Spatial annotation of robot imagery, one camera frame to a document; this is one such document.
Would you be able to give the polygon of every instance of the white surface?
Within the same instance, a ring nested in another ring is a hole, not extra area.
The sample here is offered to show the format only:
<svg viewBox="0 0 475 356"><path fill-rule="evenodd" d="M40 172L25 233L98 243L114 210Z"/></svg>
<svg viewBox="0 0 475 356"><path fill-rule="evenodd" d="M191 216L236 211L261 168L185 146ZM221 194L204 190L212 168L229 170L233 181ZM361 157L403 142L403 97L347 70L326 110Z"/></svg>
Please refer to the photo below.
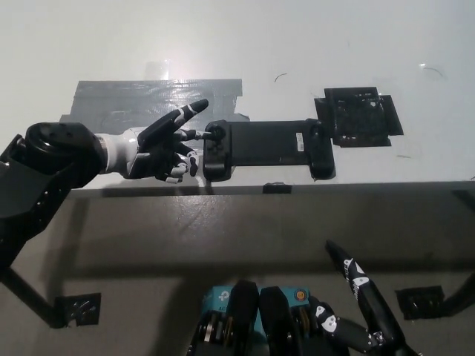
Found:
<svg viewBox="0 0 475 356"><path fill-rule="evenodd" d="M236 111L254 121L316 118L313 98L324 88L375 85L393 96L404 129L390 148L334 146L330 181L313 182L308 167L236 168L194 194L261 191L268 182L470 188L474 14L471 0L4 1L0 143L69 113L79 80L150 79L147 63L168 59L170 79L241 78ZM164 185L109 175L83 193L180 194L186 185L203 181L155 189Z"/></svg>

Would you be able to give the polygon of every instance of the floor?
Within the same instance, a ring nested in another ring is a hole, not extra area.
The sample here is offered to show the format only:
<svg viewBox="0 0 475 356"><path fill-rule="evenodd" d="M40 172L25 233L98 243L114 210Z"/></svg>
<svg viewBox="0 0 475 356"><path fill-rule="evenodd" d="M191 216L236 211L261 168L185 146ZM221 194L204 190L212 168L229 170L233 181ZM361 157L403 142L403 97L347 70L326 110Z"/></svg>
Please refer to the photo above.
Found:
<svg viewBox="0 0 475 356"><path fill-rule="evenodd" d="M449 192L68 200L13 267L49 300L102 293L98 326L52 330L4 287L0 355L184 355L213 285L307 286L363 322L325 239L345 247L424 355L475 355L475 307L403 321L394 290L452 294L475 269L473 213Z"/></svg>

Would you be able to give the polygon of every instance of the blue part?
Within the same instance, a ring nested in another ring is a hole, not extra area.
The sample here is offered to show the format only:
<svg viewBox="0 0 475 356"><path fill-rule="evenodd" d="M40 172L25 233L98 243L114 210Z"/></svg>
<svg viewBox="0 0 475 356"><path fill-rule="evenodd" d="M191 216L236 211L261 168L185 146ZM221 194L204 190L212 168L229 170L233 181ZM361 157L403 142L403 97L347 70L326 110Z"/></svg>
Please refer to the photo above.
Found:
<svg viewBox="0 0 475 356"><path fill-rule="evenodd" d="M279 287L285 294L289 301L289 307L293 306L305 306L308 305L308 297L310 295L308 288L296 288L296 287ZM226 312L229 302L229 295L231 294L232 286L215 286L203 298L203 307L201 309L202 314L209 310L215 310L218 312ZM254 331L258 334L256 337L257 342L266 342L266 334L264 333L261 321L261 313L258 311L258 316L254 324Z"/></svg>

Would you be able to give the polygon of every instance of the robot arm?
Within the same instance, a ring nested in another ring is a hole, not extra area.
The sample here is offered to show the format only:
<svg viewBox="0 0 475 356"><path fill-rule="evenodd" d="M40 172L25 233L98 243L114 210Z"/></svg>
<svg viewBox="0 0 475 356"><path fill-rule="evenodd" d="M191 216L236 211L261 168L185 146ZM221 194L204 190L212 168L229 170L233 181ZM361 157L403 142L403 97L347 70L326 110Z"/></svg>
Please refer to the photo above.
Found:
<svg viewBox="0 0 475 356"><path fill-rule="evenodd" d="M199 156L182 141L204 139L207 133L180 130L208 107L200 100L166 114L147 128L130 128L122 135L97 134L105 155L101 173L117 172L126 179L156 177L179 183L187 172L194 177Z"/></svg>
<svg viewBox="0 0 475 356"><path fill-rule="evenodd" d="M310 298L319 329L331 340L362 353L388 356L417 356L407 344L394 314L376 284L340 246L327 241L326 249L336 268L350 284L367 322L367 329L351 320L336 317L326 303Z"/></svg>
<svg viewBox="0 0 475 356"><path fill-rule="evenodd" d="M180 128L207 107L200 100L118 136L95 135L79 123L39 123L17 135L0 156L0 274L46 228L71 189L97 174L166 182L195 175L198 155L182 141L205 134Z"/></svg>

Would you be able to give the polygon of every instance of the sticker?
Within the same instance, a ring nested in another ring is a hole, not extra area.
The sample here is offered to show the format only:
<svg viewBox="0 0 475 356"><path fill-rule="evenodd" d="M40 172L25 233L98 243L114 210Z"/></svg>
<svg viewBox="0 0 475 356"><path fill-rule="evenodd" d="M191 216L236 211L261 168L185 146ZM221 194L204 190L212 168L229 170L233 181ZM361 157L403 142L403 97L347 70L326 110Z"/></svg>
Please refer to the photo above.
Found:
<svg viewBox="0 0 475 356"><path fill-rule="evenodd" d="M294 297L298 302L304 302L307 299L307 293L303 289L298 289L295 291Z"/></svg>
<svg viewBox="0 0 475 356"><path fill-rule="evenodd" d="M225 299L229 298L229 292L224 291L223 293L221 293L221 295L218 298L223 302Z"/></svg>
<svg viewBox="0 0 475 356"><path fill-rule="evenodd" d="M297 151L304 152L304 135L301 132L295 134L297 136Z"/></svg>

